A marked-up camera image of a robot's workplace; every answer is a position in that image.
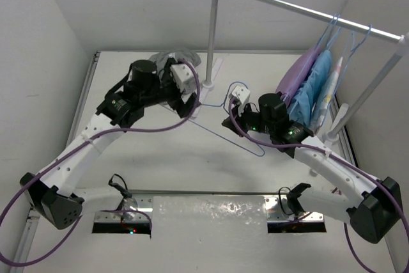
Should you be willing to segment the grey adidas t shirt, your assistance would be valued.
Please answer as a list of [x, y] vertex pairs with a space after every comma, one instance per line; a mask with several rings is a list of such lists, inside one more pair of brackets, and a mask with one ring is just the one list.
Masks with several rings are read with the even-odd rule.
[[184, 59], [194, 67], [199, 66], [202, 62], [198, 53], [185, 48], [175, 48], [158, 52], [150, 56], [149, 60], [154, 62], [159, 68], [163, 68], [169, 58], [173, 58], [175, 60]]

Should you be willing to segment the light blue wire hanger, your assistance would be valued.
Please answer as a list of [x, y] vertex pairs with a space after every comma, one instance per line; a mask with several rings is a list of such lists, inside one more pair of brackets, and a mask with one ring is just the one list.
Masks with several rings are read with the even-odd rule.
[[265, 149], [259, 144], [245, 146], [243, 141], [234, 141], [234, 137], [228, 137], [226, 132], [216, 127], [214, 120], [196, 121], [190, 118], [181, 129], [173, 129], [163, 135], [169, 140], [168, 143], [188, 152], [207, 154], [230, 147], [256, 157], [263, 157], [266, 154]]

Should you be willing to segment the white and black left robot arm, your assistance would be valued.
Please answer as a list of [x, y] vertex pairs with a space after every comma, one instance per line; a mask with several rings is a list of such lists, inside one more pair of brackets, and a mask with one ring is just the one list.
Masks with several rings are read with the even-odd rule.
[[126, 188], [116, 183], [79, 188], [82, 176], [115, 140], [135, 131], [133, 126], [146, 108], [165, 103], [187, 121], [199, 105], [199, 92], [197, 72], [185, 59], [170, 58], [161, 71], [147, 59], [131, 63], [83, 131], [54, 162], [20, 179], [31, 206], [59, 230], [84, 214], [121, 209], [132, 197]]

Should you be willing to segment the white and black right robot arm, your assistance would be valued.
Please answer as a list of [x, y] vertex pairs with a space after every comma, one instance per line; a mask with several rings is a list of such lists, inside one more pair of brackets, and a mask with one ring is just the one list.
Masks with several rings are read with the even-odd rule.
[[266, 134], [267, 147], [276, 148], [305, 164], [338, 188], [340, 194], [299, 183], [287, 193], [287, 206], [294, 215], [319, 212], [349, 224], [361, 238], [377, 244], [401, 221], [403, 212], [399, 184], [390, 177], [380, 180], [344, 160], [305, 126], [291, 120], [286, 104], [275, 93], [259, 97], [259, 111], [246, 101], [249, 92], [239, 88], [229, 95], [229, 116], [222, 124], [253, 143], [250, 131]]

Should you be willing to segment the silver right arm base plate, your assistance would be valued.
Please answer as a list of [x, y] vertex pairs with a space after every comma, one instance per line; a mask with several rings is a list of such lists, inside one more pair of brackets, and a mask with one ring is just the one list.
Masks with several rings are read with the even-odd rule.
[[317, 212], [304, 212], [299, 216], [286, 214], [283, 210], [286, 208], [286, 197], [283, 196], [279, 202], [277, 194], [265, 196], [265, 212], [266, 220], [270, 223], [285, 223], [285, 222], [324, 222], [324, 216]]

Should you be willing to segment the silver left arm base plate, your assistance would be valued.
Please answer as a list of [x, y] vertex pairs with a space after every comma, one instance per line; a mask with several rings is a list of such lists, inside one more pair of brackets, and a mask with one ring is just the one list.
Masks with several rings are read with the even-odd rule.
[[125, 222], [142, 223], [149, 222], [153, 215], [153, 197], [135, 196], [131, 203], [121, 205], [115, 212], [100, 211], [95, 214], [94, 221], [100, 223]]

